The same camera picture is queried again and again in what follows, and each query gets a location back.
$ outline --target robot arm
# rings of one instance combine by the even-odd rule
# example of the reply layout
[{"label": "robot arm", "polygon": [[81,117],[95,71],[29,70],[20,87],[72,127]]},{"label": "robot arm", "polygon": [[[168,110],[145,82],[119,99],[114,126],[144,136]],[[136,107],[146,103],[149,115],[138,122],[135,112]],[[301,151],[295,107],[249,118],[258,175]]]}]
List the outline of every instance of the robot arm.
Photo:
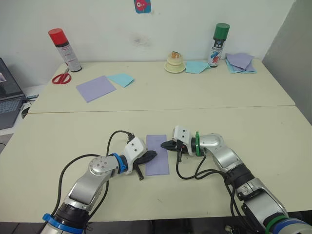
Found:
[{"label": "robot arm", "polygon": [[[108,157],[98,156],[92,159],[86,173],[75,182],[55,216],[49,214],[43,216],[47,225],[41,233],[82,233],[87,226],[89,212],[98,199],[104,183],[115,174],[131,173],[137,166],[137,159],[142,159],[146,153],[145,143],[135,137],[125,146],[120,155],[113,153]],[[156,156],[153,151],[148,153],[150,153],[147,156],[149,159]]]},{"label": "robot arm", "polygon": [[[305,230],[310,233],[312,230],[310,225],[301,220],[296,219],[294,221],[288,218],[287,211],[282,203],[259,178],[253,176],[239,156],[226,146],[221,135],[212,133],[199,136],[197,132],[194,137],[188,129],[176,126],[173,132],[173,141],[182,142],[186,146],[189,155],[203,156],[208,153],[212,154],[219,170],[226,173],[228,184],[234,186],[238,199],[243,201],[242,210],[256,231],[263,232],[268,226],[272,227],[271,230],[273,230],[273,227],[275,227],[274,230],[278,230],[276,229],[278,225],[280,230],[274,233],[296,234],[299,233],[298,230],[301,233],[305,233]],[[164,142],[162,147],[175,151],[181,150],[174,149],[174,145],[173,142]]]}]

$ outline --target scissors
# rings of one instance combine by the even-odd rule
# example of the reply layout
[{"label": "scissors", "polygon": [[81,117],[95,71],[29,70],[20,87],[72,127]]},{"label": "scissors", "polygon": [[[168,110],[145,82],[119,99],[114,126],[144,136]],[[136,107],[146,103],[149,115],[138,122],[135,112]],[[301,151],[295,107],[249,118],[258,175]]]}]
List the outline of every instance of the scissors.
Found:
[{"label": "scissors", "polygon": [[72,80],[72,76],[68,72],[69,72],[69,68],[67,68],[64,73],[59,74],[58,76],[54,77],[52,79],[52,83],[67,84],[68,82],[70,82]]}]

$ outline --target blue ring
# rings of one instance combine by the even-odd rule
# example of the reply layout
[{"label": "blue ring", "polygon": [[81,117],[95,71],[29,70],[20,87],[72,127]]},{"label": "blue ring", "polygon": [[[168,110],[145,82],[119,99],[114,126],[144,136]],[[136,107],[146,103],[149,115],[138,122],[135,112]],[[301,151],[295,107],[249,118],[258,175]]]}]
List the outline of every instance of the blue ring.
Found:
[{"label": "blue ring", "polygon": [[272,233],[278,234],[283,228],[287,227],[288,225],[295,224],[295,223],[307,224],[307,223],[305,223],[299,219],[296,219],[296,218],[285,219],[275,226]]},{"label": "blue ring", "polygon": [[118,154],[116,154],[116,153],[113,153],[113,155],[115,156],[115,158],[117,159],[117,161],[119,163],[120,173],[125,172],[127,167],[126,167],[126,165],[123,164],[121,157]]},{"label": "blue ring", "polygon": [[81,234],[83,232],[83,229],[68,227],[64,224],[61,224],[61,223],[55,221],[48,213],[44,214],[42,219],[44,221],[47,221],[48,223],[50,223],[53,227],[58,228],[60,230],[68,232],[68,233]]}]

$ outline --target red cap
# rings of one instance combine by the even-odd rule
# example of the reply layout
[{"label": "red cap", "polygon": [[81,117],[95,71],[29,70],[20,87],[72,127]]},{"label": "red cap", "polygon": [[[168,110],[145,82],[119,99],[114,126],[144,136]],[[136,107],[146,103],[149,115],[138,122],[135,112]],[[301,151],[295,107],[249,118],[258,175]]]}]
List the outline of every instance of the red cap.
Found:
[{"label": "red cap", "polygon": [[54,45],[62,45],[68,42],[63,30],[61,28],[51,29],[48,32],[50,38],[52,39]]}]

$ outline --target green cap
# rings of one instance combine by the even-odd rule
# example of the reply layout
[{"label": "green cap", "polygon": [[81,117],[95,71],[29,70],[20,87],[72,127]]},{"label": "green cap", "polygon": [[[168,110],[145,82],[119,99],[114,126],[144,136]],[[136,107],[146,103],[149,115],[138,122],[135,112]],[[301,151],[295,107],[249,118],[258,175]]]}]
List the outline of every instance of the green cap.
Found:
[{"label": "green cap", "polygon": [[214,38],[226,40],[230,26],[227,23],[218,23],[215,27]]}]

